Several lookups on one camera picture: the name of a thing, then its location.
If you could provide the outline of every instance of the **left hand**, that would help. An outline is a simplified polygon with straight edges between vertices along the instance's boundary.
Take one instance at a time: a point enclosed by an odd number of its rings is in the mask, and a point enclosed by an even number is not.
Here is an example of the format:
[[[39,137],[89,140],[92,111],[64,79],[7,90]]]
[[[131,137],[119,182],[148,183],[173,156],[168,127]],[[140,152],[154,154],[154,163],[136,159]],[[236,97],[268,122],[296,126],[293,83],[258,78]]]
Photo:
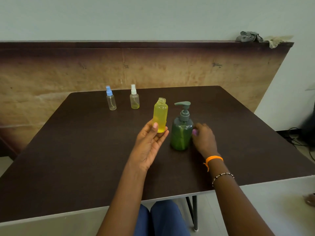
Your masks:
[[[167,129],[165,127],[165,132],[157,133],[158,123],[154,123],[152,126],[152,120],[147,122],[137,135],[136,143],[129,156],[129,160],[136,163],[140,169],[147,171],[169,134],[169,130]]]

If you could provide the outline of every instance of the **bottle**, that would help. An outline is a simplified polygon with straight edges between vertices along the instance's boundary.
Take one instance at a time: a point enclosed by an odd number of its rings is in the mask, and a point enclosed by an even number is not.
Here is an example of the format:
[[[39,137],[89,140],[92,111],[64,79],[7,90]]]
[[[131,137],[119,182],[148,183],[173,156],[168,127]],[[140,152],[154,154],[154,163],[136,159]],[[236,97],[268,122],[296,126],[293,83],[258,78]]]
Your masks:
[[[132,109],[138,109],[140,107],[139,95],[137,94],[136,85],[131,85],[130,103]]]
[[[107,102],[110,110],[116,109],[116,102],[111,87],[106,86]]]
[[[182,105],[184,110],[180,112],[180,116],[175,118],[172,124],[171,146],[175,150],[185,150],[189,146],[194,123],[189,118],[190,102],[178,102],[175,105]]]
[[[159,98],[157,103],[154,105],[153,112],[153,123],[158,123],[158,131],[164,132],[166,125],[166,117],[167,117],[168,106],[166,104],[166,99]]]

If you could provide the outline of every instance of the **white wall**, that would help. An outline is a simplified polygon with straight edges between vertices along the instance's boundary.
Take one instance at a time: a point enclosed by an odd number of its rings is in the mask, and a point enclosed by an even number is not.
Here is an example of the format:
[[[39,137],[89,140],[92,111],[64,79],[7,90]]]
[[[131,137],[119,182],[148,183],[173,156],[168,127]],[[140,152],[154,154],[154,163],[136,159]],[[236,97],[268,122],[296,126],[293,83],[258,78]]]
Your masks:
[[[227,40],[294,35],[256,114],[298,127],[315,91],[315,0],[0,0],[0,40]]]

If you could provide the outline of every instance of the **forearm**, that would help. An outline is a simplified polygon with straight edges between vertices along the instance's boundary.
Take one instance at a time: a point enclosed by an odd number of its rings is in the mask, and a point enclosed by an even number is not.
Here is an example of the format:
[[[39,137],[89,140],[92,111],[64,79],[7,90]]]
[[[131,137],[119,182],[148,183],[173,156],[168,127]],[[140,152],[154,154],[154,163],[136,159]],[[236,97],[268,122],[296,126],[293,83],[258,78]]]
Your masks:
[[[133,235],[146,171],[128,161],[97,236]]]
[[[208,163],[211,178],[229,172],[221,159]],[[254,206],[230,175],[222,175],[214,182],[228,234],[231,235],[274,235]]]

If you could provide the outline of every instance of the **floor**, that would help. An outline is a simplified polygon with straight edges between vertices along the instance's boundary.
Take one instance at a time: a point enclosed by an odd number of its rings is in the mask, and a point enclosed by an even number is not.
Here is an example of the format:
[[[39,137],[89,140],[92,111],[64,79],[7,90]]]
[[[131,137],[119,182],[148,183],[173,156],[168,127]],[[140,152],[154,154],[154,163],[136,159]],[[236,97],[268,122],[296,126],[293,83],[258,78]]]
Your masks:
[[[297,146],[307,158],[306,147]],[[8,157],[0,157],[0,176],[12,163]],[[315,208],[304,203],[302,195],[315,192],[315,176],[247,185],[241,187],[275,235],[315,235]],[[198,196],[199,230],[194,232],[185,198],[174,199],[191,235],[227,235],[215,192]],[[154,202],[143,203],[149,209]],[[46,219],[0,226],[0,235],[91,235],[94,236],[108,207],[92,209],[84,213],[67,213]]]

